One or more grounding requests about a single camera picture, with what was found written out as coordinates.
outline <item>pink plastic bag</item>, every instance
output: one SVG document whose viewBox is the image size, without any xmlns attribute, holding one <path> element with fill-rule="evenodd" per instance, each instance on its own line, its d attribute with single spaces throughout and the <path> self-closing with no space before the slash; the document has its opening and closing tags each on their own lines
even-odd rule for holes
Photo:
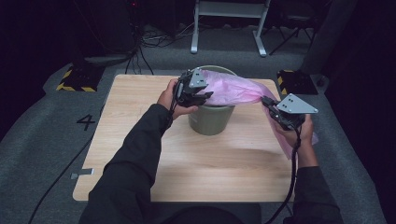
<svg viewBox="0 0 396 224">
<path fill-rule="evenodd" d="M 262 101 L 263 96 L 276 100 L 271 91 L 263 84 L 247 78 L 225 73 L 202 70 L 202 74 L 209 85 L 199 93 L 213 91 L 213 95 L 206 100 L 206 105 L 241 105 L 255 104 Z M 283 152 L 291 159 L 292 147 L 286 142 L 285 137 L 276 131 L 276 121 L 269 115 L 268 108 L 262 105 L 262 111 L 268 118 L 277 142 Z M 312 144 L 318 142 L 314 133 Z"/>
</svg>

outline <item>person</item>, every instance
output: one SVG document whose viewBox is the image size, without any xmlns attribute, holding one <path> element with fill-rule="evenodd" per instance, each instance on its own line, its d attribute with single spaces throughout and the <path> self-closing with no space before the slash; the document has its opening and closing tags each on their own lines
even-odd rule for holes
<svg viewBox="0 0 396 224">
<path fill-rule="evenodd" d="M 160 95 L 157 104 L 148 111 L 127 134 L 121 148 L 106 165 L 102 177 L 89 194 L 89 201 L 79 223 L 147 223 L 150 209 L 150 188 L 153 186 L 161 155 L 161 139 L 172 121 L 190 114 L 197 106 L 177 105 L 170 113 L 173 88 L 172 79 Z M 282 133 L 292 146 L 295 132 Z M 318 167 L 311 145 L 313 123 L 306 116 L 298 151 L 298 173 L 295 186 L 294 215 L 284 223 L 343 223 L 340 211 Z M 243 224 L 233 214 L 218 208 L 197 207 L 169 217 L 164 223 L 227 223 Z"/>
</svg>

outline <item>printed number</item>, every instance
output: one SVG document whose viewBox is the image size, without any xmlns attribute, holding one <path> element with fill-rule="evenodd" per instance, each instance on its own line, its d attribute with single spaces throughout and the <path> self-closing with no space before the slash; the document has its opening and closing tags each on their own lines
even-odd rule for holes
<svg viewBox="0 0 396 224">
<path fill-rule="evenodd" d="M 83 123 L 83 124 L 85 124 L 84 131 L 87 131 L 87 130 L 88 130 L 88 127 L 90 126 L 90 124 L 95 123 L 95 121 L 91 121 L 91 119 L 92 119 L 92 115 L 89 114 L 89 115 L 85 116 L 84 118 L 79 119 L 79 120 L 77 121 L 77 123 Z"/>
</svg>

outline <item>black cable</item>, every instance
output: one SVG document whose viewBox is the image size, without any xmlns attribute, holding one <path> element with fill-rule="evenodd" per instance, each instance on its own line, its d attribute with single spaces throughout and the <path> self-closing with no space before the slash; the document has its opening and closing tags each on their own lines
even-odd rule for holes
<svg viewBox="0 0 396 224">
<path fill-rule="evenodd" d="M 90 137 L 90 139 L 85 143 L 84 147 L 81 148 L 81 150 L 78 152 L 78 154 L 66 165 L 66 167 L 64 167 L 64 169 L 62 170 L 61 174 L 58 175 L 58 177 L 55 179 L 55 181 L 50 185 L 50 187 L 47 189 L 47 191 L 44 193 L 44 195 L 41 197 L 40 201 L 38 202 L 38 204 L 35 206 L 35 210 L 33 211 L 32 215 L 30 216 L 29 222 L 28 224 L 31 224 L 33 221 L 33 218 L 35 218 L 35 213 L 37 213 L 38 207 L 40 207 L 40 205 L 43 203 L 44 199 L 47 197 L 47 195 L 50 193 L 50 191 L 52 190 L 52 188 L 55 186 L 56 183 L 58 183 L 58 181 L 61 179 L 61 177 L 64 175 L 64 173 L 66 173 L 67 169 L 69 169 L 69 167 L 73 164 L 73 162 L 78 158 L 78 156 L 82 153 L 82 151 L 84 151 L 85 147 L 87 147 L 87 145 L 91 142 L 91 140 L 93 139 L 93 135 Z"/>
<path fill-rule="evenodd" d="M 301 129 L 302 129 L 302 127 L 300 127 L 300 130 L 298 130 L 297 128 L 294 128 L 294 131 L 297 134 L 297 142 L 296 142 L 295 146 L 293 147 L 293 151 L 291 152 L 291 181 L 290 181 L 288 195 L 286 196 L 285 201 L 279 206 L 279 208 L 277 208 L 277 210 L 275 211 L 273 216 L 267 222 L 265 222 L 265 224 L 270 224 L 277 218 L 277 216 L 280 214 L 280 212 L 283 210 L 283 208 L 285 208 L 285 206 L 288 204 L 290 197 L 293 193 L 294 184 L 296 181 L 296 173 L 297 173 L 296 156 L 297 156 L 297 150 L 301 144 L 301 136 L 300 136 Z"/>
<path fill-rule="evenodd" d="M 176 90 L 176 91 L 178 90 L 178 87 L 180 86 L 180 83 L 181 83 L 181 81 L 178 80 L 177 81 L 177 85 L 175 86 L 174 90 Z M 168 114 L 169 123 L 168 123 L 167 128 L 169 128 L 171 126 L 171 124 L 172 124 L 173 114 L 175 113 L 175 109 L 177 107 L 177 101 L 176 101 L 175 94 L 177 94 L 177 93 L 174 92 L 173 97 L 172 97 L 172 103 L 171 103 L 171 106 L 169 108 L 169 114 Z"/>
<path fill-rule="evenodd" d="M 134 70 L 134 58 L 132 58 L 132 70 Z"/>
<path fill-rule="evenodd" d="M 288 209 L 289 215 L 292 217 L 293 216 L 293 212 L 291 211 L 291 208 L 289 206 L 289 204 L 286 204 L 286 208 Z"/>
<path fill-rule="evenodd" d="M 139 68 L 139 74 L 142 75 L 142 68 L 139 65 L 139 55 L 136 54 L 136 65 Z"/>
<path fill-rule="evenodd" d="M 139 46 L 139 49 L 140 49 L 140 54 L 142 55 L 143 61 L 145 61 L 146 65 L 148 66 L 148 69 L 151 71 L 151 74 L 154 75 L 154 73 L 152 72 L 151 67 L 149 66 L 148 62 L 145 59 L 145 56 L 143 55 L 143 50 L 142 50 L 142 48 L 140 46 Z"/>
<path fill-rule="evenodd" d="M 133 58 L 133 57 L 131 57 L 131 58 L 129 59 L 128 63 L 126 64 L 126 67 L 125 67 L 125 75 L 126 75 L 126 73 L 128 72 L 129 63 L 131 62 L 132 58 Z"/>
<path fill-rule="evenodd" d="M 99 112 L 99 117 L 102 117 L 102 113 L 103 113 L 103 109 L 105 108 L 106 104 L 102 105 L 102 108 L 100 108 L 100 112 Z"/>
<path fill-rule="evenodd" d="M 146 34 L 148 34 L 148 37 L 147 37 L 146 39 L 145 39 L 145 38 L 142 38 L 142 45 L 143 45 L 143 47 L 145 47 L 145 48 L 165 48 L 165 47 L 167 47 L 167 46 L 169 46 L 169 45 L 175 43 L 176 41 L 178 41 L 178 40 L 180 40 L 180 39 L 183 39 L 183 38 L 186 37 L 187 35 L 192 35 L 192 33 L 187 34 L 187 35 L 183 35 L 183 33 L 184 33 L 185 31 L 188 31 L 188 30 L 192 29 L 192 28 L 193 28 L 193 27 L 192 27 L 193 25 L 194 25 L 194 22 L 191 23 L 190 25 L 188 25 L 187 27 L 185 27 L 185 28 L 184 28 L 183 30 L 181 30 L 180 32 L 178 32 L 178 34 L 177 34 L 176 36 L 182 35 L 182 37 L 180 37 L 180 38 L 170 38 L 169 35 L 156 35 L 157 33 L 156 33 L 155 31 L 146 31 Z M 157 42 L 156 44 L 151 44 L 151 43 L 148 43 L 148 42 L 147 42 L 148 39 L 154 39 L 154 38 L 155 38 L 155 39 L 158 39 L 158 42 Z M 161 45 L 162 42 L 167 41 L 167 40 L 169 40 L 170 42 L 167 43 L 167 44 Z"/>
<path fill-rule="evenodd" d="M 134 56 L 134 54 L 131 53 L 131 54 L 128 54 L 125 57 L 120 58 L 120 59 L 113 59 L 113 60 L 108 60 L 108 61 L 103 61 L 103 62 L 90 62 L 90 61 L 88 61 L 88 63 L 90 65 L 92 65 L 92 66 L 95 66 L 95 67 L 108 67 L 108 66 L 112 66 L 112 65 L 116 65 L 116 64 L 119 64 L 119 63 L 126 62 L 133 56 Z"/>
</svg>

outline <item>person's left hand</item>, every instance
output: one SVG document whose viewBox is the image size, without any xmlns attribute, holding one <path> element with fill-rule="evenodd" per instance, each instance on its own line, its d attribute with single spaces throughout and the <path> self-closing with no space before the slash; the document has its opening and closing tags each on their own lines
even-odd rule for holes
<svg viewBox="0 0 396 224">
<path fill-rule="evenodd" d="M 168 87 L 166 88 L 166 90 L 163 91 L 163 93 L 161 93 L 160 98 L 157 101 L 157 104 L 163 105 L 165 106 L 166 109 L 170 110 L 173 99 L 173 89 L 176 86 L 176 84 L 177 84 L 176 78 L 169 81 Z M 173 114 L 173 120 L 177 119 L 178 116 L 180 115 L 190 114 L 196 110 L 198 110 L 198 106 L 196 105 L 187 108 L 177 105 L 175 108 L 175 113 Z"/>
</svg>

